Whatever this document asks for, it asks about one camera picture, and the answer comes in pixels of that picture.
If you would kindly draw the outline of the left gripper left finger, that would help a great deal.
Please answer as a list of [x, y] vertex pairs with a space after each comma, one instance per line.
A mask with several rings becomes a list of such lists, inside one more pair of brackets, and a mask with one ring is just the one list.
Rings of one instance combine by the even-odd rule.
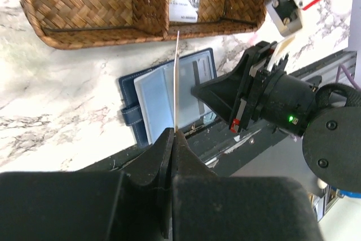
[[119, 176], [116, 188], [99, 184], [105, 197], [94, 199], [90, 214], [76, 227], [76, 238], [170, 238], [171, 155], [174, 130], [165, 129], [155, 143], [123, 166], [103, 159], [83, 169]]

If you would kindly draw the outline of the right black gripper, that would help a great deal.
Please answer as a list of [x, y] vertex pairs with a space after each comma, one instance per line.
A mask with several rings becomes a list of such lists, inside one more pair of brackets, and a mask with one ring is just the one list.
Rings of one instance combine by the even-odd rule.
[[319, 77], [302, 81], [287, 74], [287, 56], [267, 68], [275, 49], [275, 42], [257, 43], [231, 72], [194, 86], [191, 94], [229, 124], [233, 133], [263, 119], [290, 134], [303, 135], [316, 113]]

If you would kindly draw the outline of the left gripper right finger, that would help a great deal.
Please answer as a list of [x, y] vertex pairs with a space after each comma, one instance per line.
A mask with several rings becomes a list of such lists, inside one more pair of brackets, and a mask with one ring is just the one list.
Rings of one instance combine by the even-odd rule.
[[219, 177], [176, 132], [174, 240], [322, 240], [306, 191], [284, 177]]

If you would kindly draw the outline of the thin white card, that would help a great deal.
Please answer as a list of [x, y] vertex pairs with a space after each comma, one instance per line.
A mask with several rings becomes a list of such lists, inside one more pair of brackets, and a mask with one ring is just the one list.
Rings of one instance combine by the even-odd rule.
[[173, 70], [173, 96], [174, 96], [174, 130], [178, 131], [178, 117], [179, 117], [179, 35], [180, 31], [177, 31], [175, 58], [174, 58], [174, 70]]

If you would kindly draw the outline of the blue leather card holder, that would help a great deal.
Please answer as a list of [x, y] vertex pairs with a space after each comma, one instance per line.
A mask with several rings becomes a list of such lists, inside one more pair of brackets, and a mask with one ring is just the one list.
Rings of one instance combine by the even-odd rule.
[[[126, 126], [132, 127], [140, 148], [155, 143], [164, 129], [174, 126], [173, 75], [174, 62], [170, 60], [118, 79], [125, 104], [122, 117]], [[179, 75], [179, 127], [203, 117], [212, 121], [211, 109], [195, 98], [191, 89], [216, 78], [213, 49], [181, 57]]]

